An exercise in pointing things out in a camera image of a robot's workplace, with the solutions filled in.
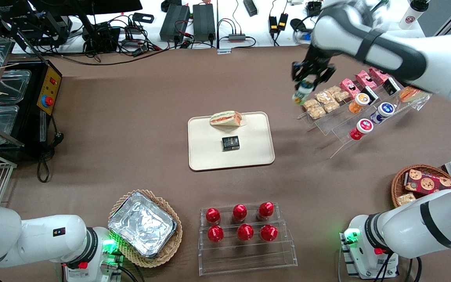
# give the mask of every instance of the white tray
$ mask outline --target white tray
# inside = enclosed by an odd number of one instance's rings
[[[269,119],[264,112],[247,112],[245,125],[210,125],[211,116],[188,121],[189,166],[195,171],[238,166],[259,166],[274,162]],[[222,137],[238,136],[239,150],[223,151]]]

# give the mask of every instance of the aluminum foil tray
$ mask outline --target aluminum foil tray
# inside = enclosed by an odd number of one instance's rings
[[[143,194],[135,192],[114,213],[108,227],[140,255],[153,259],[177,229],[177,222]]]

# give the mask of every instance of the woven tray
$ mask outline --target woven tray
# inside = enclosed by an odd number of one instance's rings
[[[401,195],[412,192],[412,191],[408,191],[404,188],[405,173],[411,169],[429,173],[431,175],[437,175],[437,176],[451,179],[451,176],[448,173],[442,171],[439,168],[435,168],[434,166],[430,166],[428,164],[424,164],[424,165],[423,164],[415,164],[415,165],[412,164],[411,166],[402,168],[398,173],[396,173],[396,175],[394,176],[394,178],[392,180],[392,184],[391,184],[392,203],[394,204],[394,206],[396,208],[399,207],[399,202],[398,202],[398,200],[396,200],[396,197],[399,197]],[[417,192],[413,192],[413,195],[415,196],[416,199],[425,196],[424,194],[420,194]]]
[[[155,259],[147,259],[142,257],[139,252],[133,248],[132,245],[125,242],[121,237],[119,237],[116,233],[111,231],[111,237],[116,241],[116,244],[120,250],[120,252],[129,259],[133,264],[141,266],[143,268],[155,268],[156,266],[160,266],[165,262],[169,261],[173,255],[177,252],[180,243],[182,242],[182,223],[180,222],[179,216],[177,213],[170,207],[170,204],[166,202],[163,198],[159,198],[152,194],[152,191],[149,190],[133,190],[130,193],[124,195],[112,208],[112,211],[109,215],[109,219],[116,212],[118,207],[120,207],[123,202],[131,196],[131,194],[135,192],[140,192],[151,201],[153,201],[156,205],[162,208],[165,212],[167,212],[175,221],[177,221],[177,230],[175,234],[168,240],[168,242],[163,246],[161,251],[158,253]]]

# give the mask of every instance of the brown tabletop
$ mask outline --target brown tabletop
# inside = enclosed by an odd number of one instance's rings
[[[290,64],[305,54],[302,46],[234,50],[231,55],[177,50],[108,67],[52,59],[64,75],[55,118],[65,139],[49,162],[48,184],[36,179],[36,164],[19,166],[8,207],[22,219],[77,214],[88,226],[107,226],[120,197],[149,189],[180,216],[183,239],[170,262],[144,270],[148,282],[336,281],[338,233],[354,216],[392,208],[393,175],[415,163],[451,161],[451,104],[432,98],[421,111],[388,121],[329,159],[339,142],[318,130],[307,132],[297,120],[301,107],[291,101]],[[102,62],[126,59],[102,56]],[[322,89],[364,68],[343,56],[332,62],[337,72]],[[269,166],[193,172],[188,120],[231,109],[269,116],[276,160]],[[199,277],[199,210],[267,200],[280,204],[299,266]],[[451,250],[422,259],[422,281],[451,281]],[[406,263],[401,261],[401,276],[390,281],[404,280]],[[357,280],[347,277],[345,266],[342,272],[344,281]],[[48,261],[0,269],[0,279],[57,281]]]

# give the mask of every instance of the monitor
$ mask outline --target monitor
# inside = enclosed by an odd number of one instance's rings
[[[30,0],[37,11],[49,11],[53,16],[76,16],[69,0]],[[77,0],[85,14],[114,14],[142,9],[140,0]]]

